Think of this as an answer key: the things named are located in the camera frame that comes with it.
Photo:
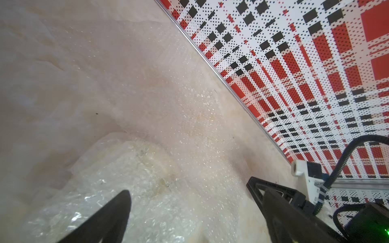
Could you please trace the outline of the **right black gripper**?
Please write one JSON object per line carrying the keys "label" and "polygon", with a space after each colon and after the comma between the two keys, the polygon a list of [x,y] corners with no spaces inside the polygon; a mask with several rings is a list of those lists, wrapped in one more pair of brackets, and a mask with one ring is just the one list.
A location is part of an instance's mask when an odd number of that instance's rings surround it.
{"label": "right black gripper", "polygon": [[315,182],[298,182],[297,188],[292,189],[279,184],[271,183],[256,177],[251,177],[246,184],[247,189],[260,210],[262,210],[263,196],[267,189],[275,190],[282,198],[300,209],[307,216],[317,215],[322,210],[317,208],[320,189]]}

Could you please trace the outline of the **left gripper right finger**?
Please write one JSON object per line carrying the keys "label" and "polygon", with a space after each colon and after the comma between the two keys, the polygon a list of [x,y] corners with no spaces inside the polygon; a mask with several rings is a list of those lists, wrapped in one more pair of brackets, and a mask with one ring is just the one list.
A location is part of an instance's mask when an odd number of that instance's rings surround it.
{"label": "left gripper right finger", "polygon": [[336,243],[337,232],[316,216],[289,204],[278,192],[267,189],[262,214],[273,243]]}

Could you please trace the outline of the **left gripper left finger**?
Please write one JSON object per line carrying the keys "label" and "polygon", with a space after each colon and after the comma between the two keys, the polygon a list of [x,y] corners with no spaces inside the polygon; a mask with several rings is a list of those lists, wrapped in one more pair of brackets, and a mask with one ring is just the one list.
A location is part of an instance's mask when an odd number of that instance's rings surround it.
{"label": "left gripper left finger", "polygon": [[131,195],[121,191],[61,243],[121,243],[131,212]]}

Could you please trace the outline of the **bubble wrap around yellow plate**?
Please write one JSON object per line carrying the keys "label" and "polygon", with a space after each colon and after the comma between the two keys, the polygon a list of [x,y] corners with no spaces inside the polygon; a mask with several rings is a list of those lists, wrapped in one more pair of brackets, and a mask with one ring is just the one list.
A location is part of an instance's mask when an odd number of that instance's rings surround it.
{"label": "bubble wrap around yellow plate", "polygon": [[275,144],[171,22],[70,23],[60,35],[125,137],[197,151],[191,181],[208,243],[268,243],[251,176],[293,184]]}

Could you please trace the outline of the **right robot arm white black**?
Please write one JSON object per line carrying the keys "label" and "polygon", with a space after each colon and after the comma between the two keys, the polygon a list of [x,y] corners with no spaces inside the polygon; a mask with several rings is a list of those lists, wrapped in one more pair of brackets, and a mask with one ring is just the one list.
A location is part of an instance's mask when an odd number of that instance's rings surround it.
{"label": "right robot arm white black", "polygon": [[345,205],[331,216],[334,227],[318,218],[325,197],[352,152],[366,142],[388,145],[380,135],[354,139],[341,154],[333,172],[323,176],[322,166],[304,160],[292,162],[297,189],[251,177],[247,188],[261,210],[273,243],[387,243],[389,210],[380,202]]}

